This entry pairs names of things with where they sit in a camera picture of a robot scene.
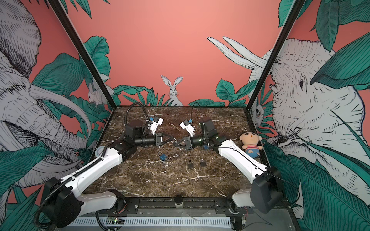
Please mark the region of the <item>blue padlock with keys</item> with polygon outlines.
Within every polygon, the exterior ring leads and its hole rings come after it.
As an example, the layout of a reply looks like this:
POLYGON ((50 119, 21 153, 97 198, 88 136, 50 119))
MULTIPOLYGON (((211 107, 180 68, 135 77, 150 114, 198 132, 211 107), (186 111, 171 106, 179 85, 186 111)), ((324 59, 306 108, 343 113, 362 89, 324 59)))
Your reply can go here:
POLYGON ((160 155, 160 160, 161 161, 165 162, 167 159, 168 159, 168 156, 167 155, 165 155, 165 154, 161 154, 160 155))

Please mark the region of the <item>small black padlock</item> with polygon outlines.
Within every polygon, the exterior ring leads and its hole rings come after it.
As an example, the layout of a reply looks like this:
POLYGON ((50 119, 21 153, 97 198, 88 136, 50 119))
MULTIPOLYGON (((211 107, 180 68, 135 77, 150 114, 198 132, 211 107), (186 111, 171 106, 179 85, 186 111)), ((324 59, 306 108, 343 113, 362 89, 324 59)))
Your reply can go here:
POLYGON ((188 168, 189 168, 189 169, 193 169, 193 168, 194 168, 194 164, 193 164, 193 162, 192 162, 192 161, 189 161, 189 162, 188 162, 188 168))
POLYGON ((206 162, 203 159, 201 159, 200 163, 199 163, 199 166, 200 167, 206 167, 207 165, 206 165, 206 162))

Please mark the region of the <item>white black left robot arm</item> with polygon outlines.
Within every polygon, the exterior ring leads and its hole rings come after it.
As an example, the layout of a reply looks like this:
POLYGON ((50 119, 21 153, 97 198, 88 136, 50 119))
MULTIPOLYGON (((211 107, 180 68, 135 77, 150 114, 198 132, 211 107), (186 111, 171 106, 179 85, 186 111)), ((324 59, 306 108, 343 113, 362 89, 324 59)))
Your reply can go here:
POLYGON ((151 120, 145 124, 134 121, 125 127, 119 139, 107 144, 95 160, 59 180, 48 180, 34 216, 34 225, 44 228, 54 224, 63 228, 87 213, 108 210, 120 214, 126 211, 125 197, 117 190, 87 195, 83 192, 106 172, 132 156, 138 147, 162 146, 175 141, 173 136, 156 133, 158 126, 159 123, 151 120))

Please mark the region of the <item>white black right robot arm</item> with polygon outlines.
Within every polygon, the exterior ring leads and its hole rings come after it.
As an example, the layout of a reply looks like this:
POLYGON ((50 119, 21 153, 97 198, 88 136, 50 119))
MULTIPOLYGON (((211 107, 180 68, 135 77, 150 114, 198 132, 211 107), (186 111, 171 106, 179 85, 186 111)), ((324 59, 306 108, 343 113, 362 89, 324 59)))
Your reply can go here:
POLYGON ((226 158, 244 174, 252 187, 238 190, 231 195, 228 199, 231 212, 235 213, 237 209, 243 207, 254 207, 267 214, 284 199, 284 185, 280 171, 276 167, 267 167, 250 157, 233 140, 219 133, 211 119, 201 120, 199 125, 201 133, 196 134, 192 120, 182 121, 180 127, 189 135, 174 145, 186 150, 206 146, 226 158))

